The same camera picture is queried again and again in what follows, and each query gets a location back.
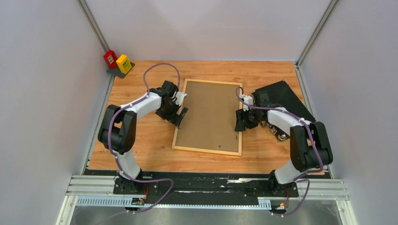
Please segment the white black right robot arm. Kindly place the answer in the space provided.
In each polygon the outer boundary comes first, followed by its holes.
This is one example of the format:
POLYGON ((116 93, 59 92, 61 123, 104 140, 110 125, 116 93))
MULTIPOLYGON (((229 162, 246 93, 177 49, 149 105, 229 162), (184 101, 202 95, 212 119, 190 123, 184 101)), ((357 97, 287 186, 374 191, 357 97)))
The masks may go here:
POLYGON ((236 110, 236 132, 257 126, 269 126, 274 134, 290 139, 290 159, 282 167, 273 170, 267 181, 267 189, 273 195, 281 195, 287 185, 298 182, 308 173, 322 172, 333 162, 333 153, 326 127, 322 122, 311 122, 289 112, 285 107, 264 107, 254 104, 252 96, 243 88, 235 90, 243 108, 236 110))

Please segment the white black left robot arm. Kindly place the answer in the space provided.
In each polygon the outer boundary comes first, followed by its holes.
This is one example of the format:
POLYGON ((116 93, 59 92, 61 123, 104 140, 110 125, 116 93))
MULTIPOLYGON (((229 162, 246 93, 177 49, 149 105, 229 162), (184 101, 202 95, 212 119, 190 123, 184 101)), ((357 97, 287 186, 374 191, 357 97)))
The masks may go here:
POLYGON ((137 194, 144 187, 142 170, 133 151, 139 120, 155 112, 161 119, 179 127, 188 112, 188 108, 182 106, 186 97, 187 93, 180 91, 177 85, 165 81, 161 87, 148 89, 139 99, 106 108, 98 141, 115 158, 119 169, 120 189, 137 194))

